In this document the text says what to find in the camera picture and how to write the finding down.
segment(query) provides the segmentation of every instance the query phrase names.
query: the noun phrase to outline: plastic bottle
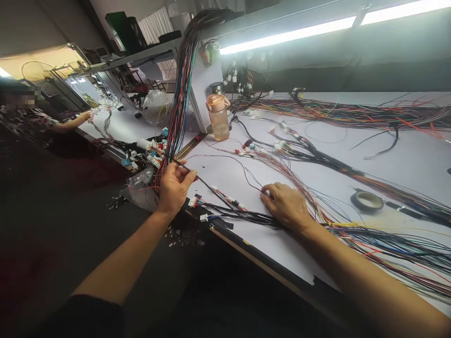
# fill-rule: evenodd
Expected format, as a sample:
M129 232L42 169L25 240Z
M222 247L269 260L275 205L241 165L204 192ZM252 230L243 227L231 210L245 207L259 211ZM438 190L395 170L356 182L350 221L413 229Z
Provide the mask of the plastic bottle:
M229 100L223 95L213 94L207 97L206 106L215 140L222 141L229 138L229 120L227 118L227 107L230 106Z

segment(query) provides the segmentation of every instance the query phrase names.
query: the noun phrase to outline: tape roll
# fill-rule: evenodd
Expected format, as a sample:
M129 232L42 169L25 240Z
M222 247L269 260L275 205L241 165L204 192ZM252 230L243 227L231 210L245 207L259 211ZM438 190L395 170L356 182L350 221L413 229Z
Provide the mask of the tape roll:
M351 196L351 202L357 208L366 212L376 212L384 206L384 202L380 197L366 191L356 192Z

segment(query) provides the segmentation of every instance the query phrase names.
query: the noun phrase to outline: floral shirt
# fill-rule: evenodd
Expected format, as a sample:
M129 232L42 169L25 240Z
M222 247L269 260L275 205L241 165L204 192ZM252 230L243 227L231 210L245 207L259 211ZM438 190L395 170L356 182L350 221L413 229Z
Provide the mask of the floral shirt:
M49 128L59 122L37 108L6 109L1 106L0 123L16 135L47 148L52 143L53 134Z

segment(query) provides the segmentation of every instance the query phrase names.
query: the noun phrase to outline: forearm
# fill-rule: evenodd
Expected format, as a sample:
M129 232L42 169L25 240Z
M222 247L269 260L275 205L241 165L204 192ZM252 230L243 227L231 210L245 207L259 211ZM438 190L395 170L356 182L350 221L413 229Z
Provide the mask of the forearm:
M412 290L318 226L301 235L307 250L384 336L448 337L450 320Z
M173 216L155 212L75 289L122 304Z
M55 126L53 126L53 130L59 133L65 133L68 131L71 131L77 127L79 127L80 125L82 125L83 123L86 122L86 119L83 116L78 116L77 118L71 120L71 121L67 121L65 123L61 123L61 124L56 124Z

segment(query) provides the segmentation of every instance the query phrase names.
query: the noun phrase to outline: blue connector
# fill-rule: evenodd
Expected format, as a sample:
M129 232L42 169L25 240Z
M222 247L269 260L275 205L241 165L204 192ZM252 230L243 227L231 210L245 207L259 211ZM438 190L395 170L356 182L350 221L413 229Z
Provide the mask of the blue connector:
M129 159L123 159L121 160L121 164L125 167L128 165L132 165L132 162Z

